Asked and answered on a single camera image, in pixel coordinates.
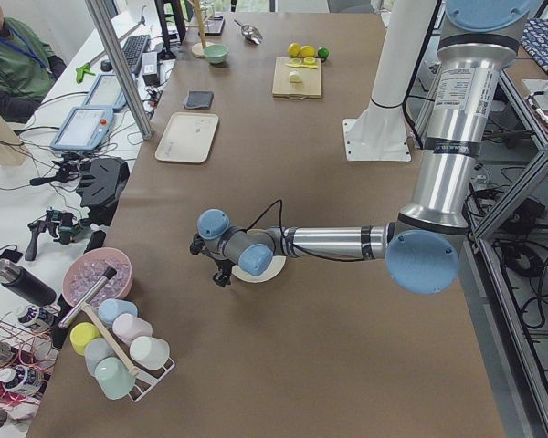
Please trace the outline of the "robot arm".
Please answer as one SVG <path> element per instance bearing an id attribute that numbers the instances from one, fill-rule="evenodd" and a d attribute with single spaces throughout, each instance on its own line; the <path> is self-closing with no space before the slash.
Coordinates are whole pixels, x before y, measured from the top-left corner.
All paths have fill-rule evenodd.
<path id="1" fill-rule="evenodd" d="M 203 212 L 190 245 L 216 262 L 214 281 L 234 267 L 260 276 L 278 256 L 385 261 L 391 278 L 417 294 L 449 287 L 468 231 L 462 209 L 501 72 L 516 58 L 530 1 L 399 1 L 390 18 L 368 108 L 344 123 L 352 161 L 395 161 L 406 149 L 402 106 L 421 57 L 422 34 L 443 10 L 440 74 L 411 202 L 384 226 L 240 228 L 221 210 Z"/>

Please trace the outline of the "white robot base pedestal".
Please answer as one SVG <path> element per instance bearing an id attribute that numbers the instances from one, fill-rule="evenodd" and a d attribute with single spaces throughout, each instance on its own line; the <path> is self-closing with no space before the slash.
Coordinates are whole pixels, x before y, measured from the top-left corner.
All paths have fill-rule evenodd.
<path id="1" fill-rule="evenodd" d="M 358 118 L 343 121 L 348 161 L 411 160 L 404 117 L 405 98 L 439 8 L 439 1 L 394 2 L 369 105 Z"/>

